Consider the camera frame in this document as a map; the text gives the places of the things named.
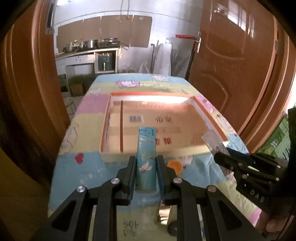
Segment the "green air fryer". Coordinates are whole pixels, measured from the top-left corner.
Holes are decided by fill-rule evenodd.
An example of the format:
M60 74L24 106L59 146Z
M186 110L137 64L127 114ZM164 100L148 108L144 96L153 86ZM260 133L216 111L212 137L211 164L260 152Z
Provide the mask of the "green air fryer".
M98 54L98 69L99 71L109 71L113 69L113 54L104 52Z

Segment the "teal lighter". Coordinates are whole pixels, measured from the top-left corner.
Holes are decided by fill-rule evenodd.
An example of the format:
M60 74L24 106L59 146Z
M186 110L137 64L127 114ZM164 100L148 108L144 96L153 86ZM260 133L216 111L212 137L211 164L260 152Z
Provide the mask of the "teal lighter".
M140 127L137 143L137 173L135 189L138 192L156 192L156 129Z

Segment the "black gas stove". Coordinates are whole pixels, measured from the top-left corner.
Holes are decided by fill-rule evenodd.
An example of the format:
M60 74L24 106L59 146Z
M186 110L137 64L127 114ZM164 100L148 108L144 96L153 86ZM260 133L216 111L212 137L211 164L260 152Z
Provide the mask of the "black gas stove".
M104 48L119 48L120 41L117 38L107 38L103 39L101 42L98 42L98 49Z

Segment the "orange-rimmed shallow tray box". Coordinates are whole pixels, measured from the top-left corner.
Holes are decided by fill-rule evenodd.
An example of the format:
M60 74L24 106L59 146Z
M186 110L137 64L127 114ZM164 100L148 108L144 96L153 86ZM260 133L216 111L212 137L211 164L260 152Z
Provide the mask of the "orange-rimmed shallow tray box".
M202 136L209 130L229 140L209 108L194 95L171 92L112 92L107 102L100 152L134 155L141 127L156 129L157 153L179 157L207 153Z

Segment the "steel cooking pot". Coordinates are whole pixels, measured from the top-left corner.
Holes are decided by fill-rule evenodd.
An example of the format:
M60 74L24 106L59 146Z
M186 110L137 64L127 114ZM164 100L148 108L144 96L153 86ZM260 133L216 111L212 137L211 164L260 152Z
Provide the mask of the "steel cooking pot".
M98 48L98 40L88 40L84 42L84 49L97 49Z

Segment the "brown wooden door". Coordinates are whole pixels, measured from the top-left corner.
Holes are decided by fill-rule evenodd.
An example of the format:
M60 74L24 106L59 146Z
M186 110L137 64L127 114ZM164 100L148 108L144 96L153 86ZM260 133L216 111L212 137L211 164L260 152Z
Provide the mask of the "brown wooden door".
M204 1L189 82L255 152L285 114L295 46L259 1Z

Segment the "clear glittery rectangular box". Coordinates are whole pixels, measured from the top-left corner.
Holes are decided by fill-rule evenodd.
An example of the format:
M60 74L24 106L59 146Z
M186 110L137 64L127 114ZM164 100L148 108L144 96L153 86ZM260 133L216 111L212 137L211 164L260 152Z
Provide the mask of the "clear glittery rectangular box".
M229 152L227 151L226 147L221 142L220 138L218 137L218 135L215 133L214 130L208 130L202 136L202 140L204 141L204 143L208 147L213 158L214 158L215 154L217 154L217 153L222 153L222 154L225 154L226 156L230 157ZM218 165L225 177L227 177L233 170L233 167L232 168L231 167L225 168L224 166L220 165L219 163L218 163Z

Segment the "white kitchen counter cabinet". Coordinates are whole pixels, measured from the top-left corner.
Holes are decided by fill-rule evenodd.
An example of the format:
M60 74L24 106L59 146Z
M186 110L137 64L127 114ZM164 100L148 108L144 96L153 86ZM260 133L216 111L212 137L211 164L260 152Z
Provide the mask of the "white kitchen counter cabinet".
M103 54L112 55L112 67L107 70L104 67L99 69L99 56ZM93 64L95 74L115 74L118 72L118 60L121 54L121 48L96 49L84 52L78 52L56 58L56 67L58 75L66 74L66 67Z

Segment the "orange bottle cap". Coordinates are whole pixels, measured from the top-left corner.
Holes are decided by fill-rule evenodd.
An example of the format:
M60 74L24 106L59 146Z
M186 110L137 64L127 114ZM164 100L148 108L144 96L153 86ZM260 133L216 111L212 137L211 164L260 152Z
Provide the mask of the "orange bottle cap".
M180 161L178 161L178 160L170 160L170 161L167 162L166 166L169 167L169 168L172 168L175 171L175 173L176 173L176 175L178 177L181 176L181 173L183 171L183 165L182 165L182 163Z

